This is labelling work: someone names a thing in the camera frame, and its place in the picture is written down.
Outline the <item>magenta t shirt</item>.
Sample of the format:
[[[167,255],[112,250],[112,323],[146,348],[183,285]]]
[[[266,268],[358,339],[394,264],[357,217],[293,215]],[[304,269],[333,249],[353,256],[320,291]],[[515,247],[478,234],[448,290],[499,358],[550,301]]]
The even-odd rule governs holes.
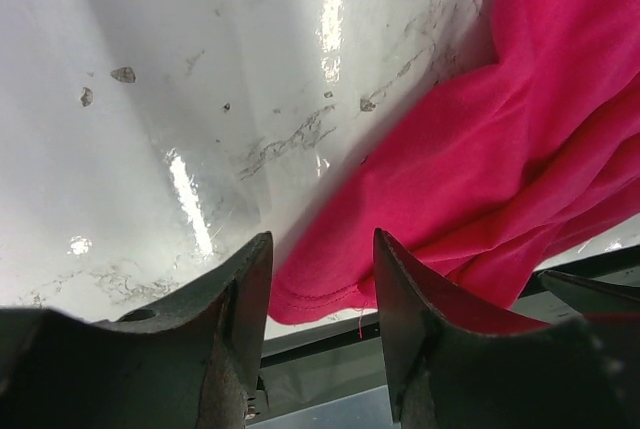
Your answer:
[[[278,270],[287,325],[376,304],[373,234],[500,307],[639,211],[639,0],[490,0],[493,55],[436,85]]]

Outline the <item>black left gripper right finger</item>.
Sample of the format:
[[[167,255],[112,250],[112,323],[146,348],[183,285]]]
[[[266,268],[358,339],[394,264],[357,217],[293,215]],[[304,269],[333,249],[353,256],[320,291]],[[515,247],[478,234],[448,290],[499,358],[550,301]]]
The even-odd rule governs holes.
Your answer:
[[[393,420],[404,428],[635,428],[639,318],[549,324],[495,306],[374,234]]]

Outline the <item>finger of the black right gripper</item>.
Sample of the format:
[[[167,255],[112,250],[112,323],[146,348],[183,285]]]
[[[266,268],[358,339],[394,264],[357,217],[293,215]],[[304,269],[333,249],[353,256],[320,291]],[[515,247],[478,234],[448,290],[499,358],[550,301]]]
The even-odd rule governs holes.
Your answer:
[[[639,288],[555,270],[538,276],[543,287],[584,316],[639,318]]]

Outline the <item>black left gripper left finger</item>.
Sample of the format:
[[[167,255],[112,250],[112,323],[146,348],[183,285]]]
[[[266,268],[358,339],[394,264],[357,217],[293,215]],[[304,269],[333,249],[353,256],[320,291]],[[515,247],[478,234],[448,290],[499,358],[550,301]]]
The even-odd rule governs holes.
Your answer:
[[[242,428],[256,392],[270,233],[115,321],[1,312],[5,428]]]

